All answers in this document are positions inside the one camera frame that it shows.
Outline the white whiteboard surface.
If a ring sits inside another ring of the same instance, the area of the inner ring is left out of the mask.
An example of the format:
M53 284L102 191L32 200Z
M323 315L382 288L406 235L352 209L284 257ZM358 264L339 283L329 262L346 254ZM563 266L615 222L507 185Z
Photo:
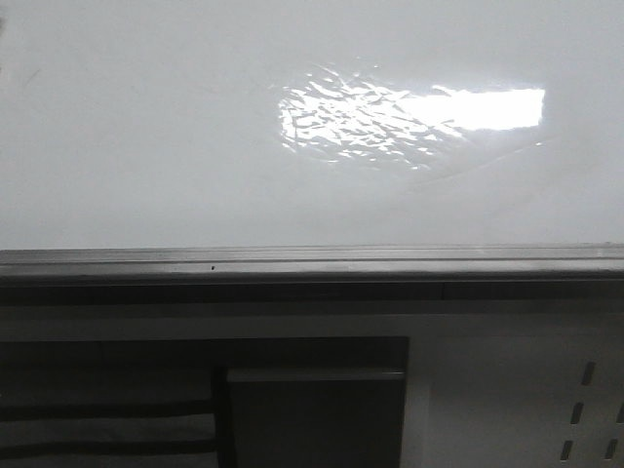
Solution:
M5 1L9 250L623 239L619 1Z

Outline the white perforated metal panel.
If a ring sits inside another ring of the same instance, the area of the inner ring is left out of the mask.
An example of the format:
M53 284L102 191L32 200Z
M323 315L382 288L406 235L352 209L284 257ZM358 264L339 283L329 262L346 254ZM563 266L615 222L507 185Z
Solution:
M619 467L623 321L527 316L417 338L404 464Z

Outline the dark slatted rack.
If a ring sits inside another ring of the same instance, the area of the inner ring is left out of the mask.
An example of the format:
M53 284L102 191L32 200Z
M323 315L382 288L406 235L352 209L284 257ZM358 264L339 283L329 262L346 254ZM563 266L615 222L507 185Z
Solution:
M232 380L407 380L403 337L16 342L5 467L240 467Z

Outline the grey aluminium whiteboard frame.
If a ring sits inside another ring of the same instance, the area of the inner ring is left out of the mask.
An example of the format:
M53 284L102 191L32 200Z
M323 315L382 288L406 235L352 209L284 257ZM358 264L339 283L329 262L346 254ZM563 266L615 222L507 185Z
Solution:
M621 297L619 244L8 250L5 304Z

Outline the dark grey square panel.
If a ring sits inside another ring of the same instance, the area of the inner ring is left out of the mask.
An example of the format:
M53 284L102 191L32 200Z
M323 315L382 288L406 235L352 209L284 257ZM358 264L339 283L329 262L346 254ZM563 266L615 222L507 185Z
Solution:
M397 467L400 379L232 380L240 467Z

